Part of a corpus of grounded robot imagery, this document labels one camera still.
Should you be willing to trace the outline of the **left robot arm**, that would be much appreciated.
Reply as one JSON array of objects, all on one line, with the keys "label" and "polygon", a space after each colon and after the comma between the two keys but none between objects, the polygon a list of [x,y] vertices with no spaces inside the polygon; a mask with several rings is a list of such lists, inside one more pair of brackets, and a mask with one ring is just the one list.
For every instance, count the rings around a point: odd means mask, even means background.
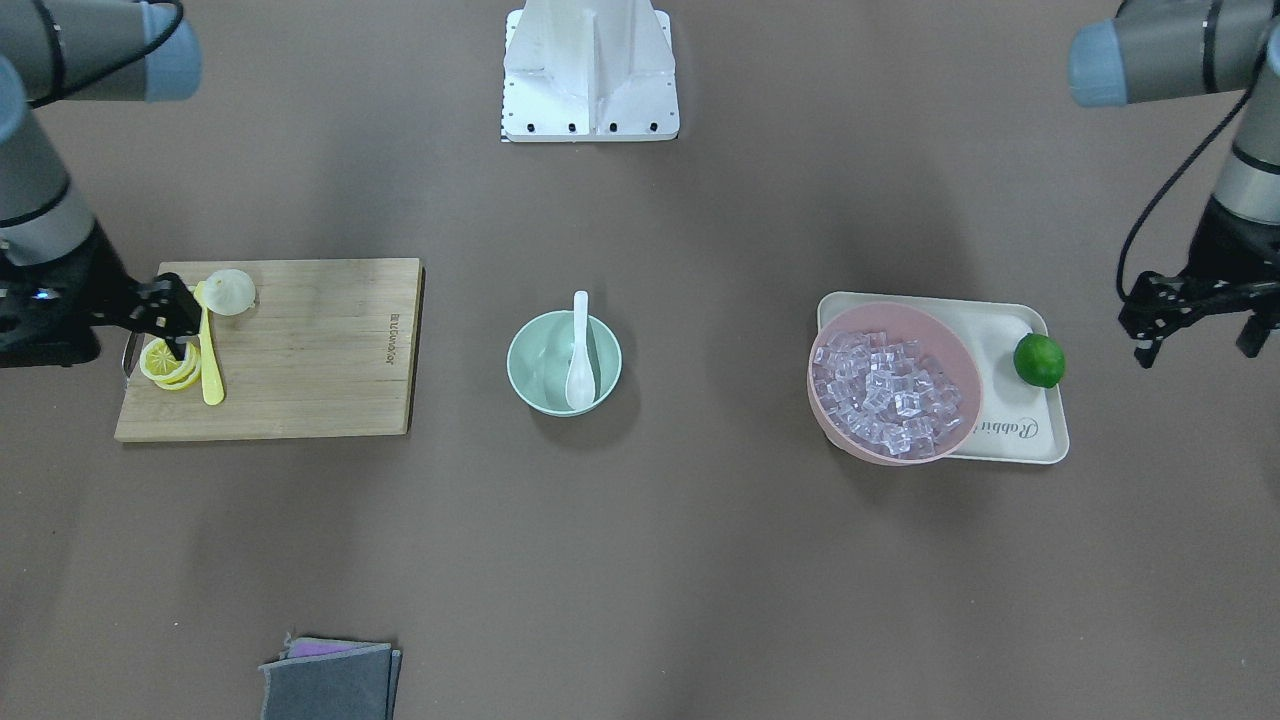
[{"label": "left robot arm", "polygon": [[1277,334],[1277,42],[1275,1],[1125,1],[1071,41],[1068,85],[1083,108],[1240,92],[1210,132],[1236,123],[1184,268],[1132,283],[1116,270],[1117,319],[1143,368],[1167,337],[1212,315],[1245,314],[1236,347],[1247,357]]}]

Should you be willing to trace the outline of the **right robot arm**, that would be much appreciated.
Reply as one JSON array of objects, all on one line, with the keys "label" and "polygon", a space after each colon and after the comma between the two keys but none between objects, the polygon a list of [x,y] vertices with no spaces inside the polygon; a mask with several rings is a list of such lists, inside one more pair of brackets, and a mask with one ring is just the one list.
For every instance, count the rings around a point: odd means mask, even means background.
[{"label": "right robot arm", "polygon": [[1,360],[74,366],[96,329],[163,340],[202,327],[179,275],[125,270],[36,111],[63,100],[166,102],[200,87],[204,55],[179,1],[5,1],[1,13]]}]

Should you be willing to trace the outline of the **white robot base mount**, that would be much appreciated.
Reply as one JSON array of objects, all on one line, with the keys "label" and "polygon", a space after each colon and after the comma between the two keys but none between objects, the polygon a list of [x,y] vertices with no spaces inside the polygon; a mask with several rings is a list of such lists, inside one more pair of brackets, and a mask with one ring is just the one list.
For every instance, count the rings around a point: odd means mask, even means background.
[{"label": "white robot base mount", "polygon": [[526,1],[504,22],[500,137],[627,143],[681,127],[669,14],[649,1]]}]

